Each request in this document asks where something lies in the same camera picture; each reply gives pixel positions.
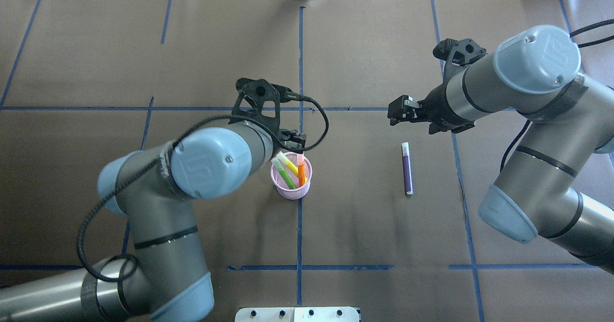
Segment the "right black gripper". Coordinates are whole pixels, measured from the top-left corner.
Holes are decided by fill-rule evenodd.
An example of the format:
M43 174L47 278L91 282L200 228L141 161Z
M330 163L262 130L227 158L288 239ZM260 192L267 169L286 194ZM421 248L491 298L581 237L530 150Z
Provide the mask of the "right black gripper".
M401 95L388 106L390 125L401 122L428 122L428 134L451 131L454 134L475 127L474 120L467 120L456 114L447 101L445 86L437 86L421 101L414 101L408 95Z

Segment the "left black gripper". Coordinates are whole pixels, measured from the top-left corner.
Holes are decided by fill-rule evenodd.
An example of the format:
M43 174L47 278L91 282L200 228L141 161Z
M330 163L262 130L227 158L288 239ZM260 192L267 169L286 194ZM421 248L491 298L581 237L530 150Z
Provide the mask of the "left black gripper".
M273 138L273 151L304 152L307 136L298 130L280 129Z

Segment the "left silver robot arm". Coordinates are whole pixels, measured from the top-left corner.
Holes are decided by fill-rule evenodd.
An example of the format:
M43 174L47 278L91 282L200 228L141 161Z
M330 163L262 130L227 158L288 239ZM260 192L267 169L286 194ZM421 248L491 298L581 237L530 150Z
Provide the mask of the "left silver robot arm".
M79 270L1 290L3 322L123 322L150 314L154 322L198 322L213 308L192 202L241 187L281 149L304 151L298 131L229 116L200 121L174 142L109 163L99 176L101 201L77 234ZM85 232L103 206L129 220L134 254L91 264Z

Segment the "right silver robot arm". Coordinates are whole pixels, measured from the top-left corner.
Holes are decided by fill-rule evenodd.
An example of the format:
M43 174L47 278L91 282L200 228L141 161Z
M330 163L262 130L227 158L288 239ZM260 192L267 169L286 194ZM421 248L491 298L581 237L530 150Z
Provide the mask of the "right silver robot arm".
M390 124L427 122L459 133L513 108L528 129L479 208L485 223L519 243L548 239L572 256L613 272L613 210L572 183L593 154L613 151L613 89L581 72L579 46L555 25L535 25L493 53L447 38L433 49L442 84L388 106Z

